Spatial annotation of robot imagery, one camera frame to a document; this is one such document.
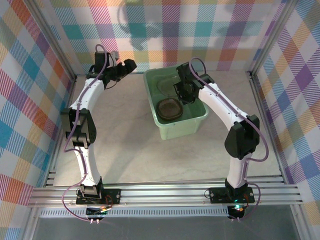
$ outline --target translucent plastic tub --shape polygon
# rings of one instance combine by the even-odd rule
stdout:
[[[159,127],[160,135],[163,140],[195,134],[201,122],[208,116],[209,112],[207,105],[197,99],[194,103],[183,105],[182,116],[175,120],[165,121],[158,116],[156,111],[157,103],[168,97],[173,97],[173,84],[179,81],[176,67],[177,66],[151,69],[146,71],[143,75],[153,119],[155,124]],[[163,84],[158,84],[159,81],[169,85],[163,86]]]

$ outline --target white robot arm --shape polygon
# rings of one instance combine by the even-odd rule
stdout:
[[[80,193],[83,198],[106,201],[102,178],[97,169],[94,145],[97,130],[91,112],[100,96],[105,90],[112,88],[107,84],[110,81],[119,82],[136,67],[135,61],[127,59],[124,65],[117,64],[117,54],[96,52],[95,64],[91,66],[86,75],[84,88],[77,100],[61,111],[62,128],[68,141],[72,141],[81,172]]]
[[[238,109],[224,94],[220,91],[218,85],[216,83],[209,83],[209,85],[214,88],[217,92],[224,96],[224,98],[229,102],[229,104],[233,105],[235,109]],[[199,90],[198,98],[207,104],[222,120],[226,129],[229,131],[235,123],[240,123],[242,119],[239,116],[236,116],[233,111],[224,103],[222,100],[214,94],[207,86],[204,86]],[[240,109],[238,110],[244,116],[247,116],[245,112],[242,112]],[[230,168],[229,174],[227,176],[227,182],[234,188],[240,188],[243,186],[246,181],[243,176],[246,176],[247,173],[244,172],[244,165],[247,158],[250,158],[252,153],[248,153],[243,159],[238,159],[236,157],[230,158]]]

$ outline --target water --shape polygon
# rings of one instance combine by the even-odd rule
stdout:
[[[177,74],[161,76],[156,83],[156,87],[162,95],[173,98],[177,96],[174,85],[179,82],[180,79]]]
[[[162,95],[162,94],[153,95],[151,97],[151,99],[152,99],[152,104],[153,104],[154,109],[156,109],[158,102],[160,102],[163,99],[167,99],[167,98],[168,98],[167,96]],[[192,119],[192,118],[194,118],[194,116],[193,116],[191,109],[190,109],[191,105],[192,105],[192,103],[183,105],[182,106],[183,107],[182,115],[175,120],[172,120],[172,121],[162,120],[159,117],[159,115],[156,113],[157,119],[158,119],[159,123],[161,123],[161,124],[171,124],[171,123],[176,123],[176,122],[180,122],[180,121],[187,120],[187,119]]]

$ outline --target white floor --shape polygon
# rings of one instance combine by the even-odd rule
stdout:
[[[243,71],[213,71],[209,74],[240,109],[259,116]],[[84,81],[84,77],[78,78],[74,100]],[[210,111],[196,134],[161,140],[142,74],[129,75],[114,88],[104,91],[91,114],[97,129],[94,154],[103,183],[217,179],[228,175],[230,157],[224,147],[228,132],[221,120]],[[253,155],[256,158],[265,154],[260,142]],[[269,148],[267,161],[250,163],[249,176],[280,174],[270,144]],[[60,152],[54,185],[73,185],[80,179],[75,154]]]

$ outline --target plaid fabric backdrop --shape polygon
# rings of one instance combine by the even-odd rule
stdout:
[[[71,81],[23,0],[0,1],[0,240],[18,237]]]
[[[256,61],[257,59],[259,58],[262,50],[264,49],[267,41],[268,41],[268,38],[270,36],[270,34],[273,32],[274,28],[275,28],[275,25],[276,25],[276,22],[277,20],[279,19],[286,3],[288,2],[288,0],[281,0],[281,3],[278,5],[278,8],[275,12],[275,14],[273,15],[272,17],[272,21],[270,22],[270,25],[269,27],[267,28],[267,30],[265,31],[264,33],[264,36],[259,44],[259,48],[256,50],[255,52],[255,55],[254,55],[254,58],[253,58],[253,61],[251,62],[251,65],[250,65],[250,70],[253,69],[254,65],[256,64]]]
[[[249,69],[281,0],[38,0],[75,71],[95,45],[137,62],[137,72],[197,56],[209,70]]]
[[[258,73],[290,183],[320,239],[320,1],[300,0]]]

